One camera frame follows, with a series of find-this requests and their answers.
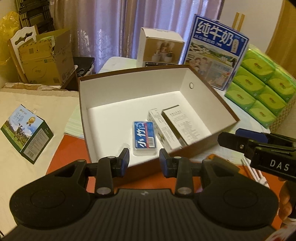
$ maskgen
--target human hand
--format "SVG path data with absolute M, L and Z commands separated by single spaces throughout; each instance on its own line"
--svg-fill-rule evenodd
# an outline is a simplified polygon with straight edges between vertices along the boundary
M 290 203 L 290 192 L 287 187 L 287 182 L 285 182 L 279 193 L 279 218 L 284 221 L 291 213 L 292 205 Z

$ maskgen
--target woven basket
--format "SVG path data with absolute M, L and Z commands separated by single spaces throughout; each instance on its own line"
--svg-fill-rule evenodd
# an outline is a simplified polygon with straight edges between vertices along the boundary
M 290 111 L 292 110 L 296 101 L 296 95 L 293 96 L 292 99 L 287 103 L 286 107 L 281 111 L 281 113 L 277 116 L 276 120 L 269 126 L 270 132 L 275 133 L 276 130 L 279 128 L 281 123 L 286 119 L 289 115 Z

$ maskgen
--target white open box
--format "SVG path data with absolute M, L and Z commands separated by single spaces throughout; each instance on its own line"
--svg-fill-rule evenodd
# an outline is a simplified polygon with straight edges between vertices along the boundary
M 91 162 L 117 156 L 130 146 L 129 166 L 158 157 L 135 156 L 132 123 L 147 120 L 148 111 L 180 105 L 200 131 L 200 140 L 172 153 L 194 157 L 217 144 L 221 131 L 239 121 L 226 102 L 189 65 L 125 69 L 80 78 L 81 118 Z

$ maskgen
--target light green cloth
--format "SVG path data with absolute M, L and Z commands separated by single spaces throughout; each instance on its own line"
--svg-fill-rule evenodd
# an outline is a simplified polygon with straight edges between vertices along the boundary
M 65 133 L 70 136 L 84 139 L 79 105 L 75 107 L 71 117 L 69 118 L 65 127 Z

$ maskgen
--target red surface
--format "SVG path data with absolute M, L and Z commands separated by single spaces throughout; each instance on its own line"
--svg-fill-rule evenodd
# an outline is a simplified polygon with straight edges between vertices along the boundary
M 51 173 L 77 159 L 85 159 L 89 163 L 89 157 L 87 154 L 85 141 L 76 137 L 69 135 L 64 135 L 51 163 L 48 168 L 47 173 Z M 241 169 L 244 169 L 249 177 L 251 175 L 248 172 L 248 169 L 240 166 Z M 283 182 L 280 182 L 277 177 L 270 175 L 268 173 L 263 173 L 266 177 L 270 189 L 279 196 L 279 191 L 283 185 Z M 87 185 L 88 192 L 94 192 L 94 183 L 95 178 L 90 177 Z M 156 188 L 170 188 L 174 191 L 176 179 L 175 178 L 164 178 L 162 173 L 157 173 L 149 177 L 143 178 L 136 182 L 128 183 L 117 188 L 139 188 L 139 189 L 156 189 Z M 195 190 L 200 188 L 200 178 L 194 178 L 194 187 Z M 273 227 L 279 229 L 281 225 L 281 220 L 278 216 L 274 219 Z

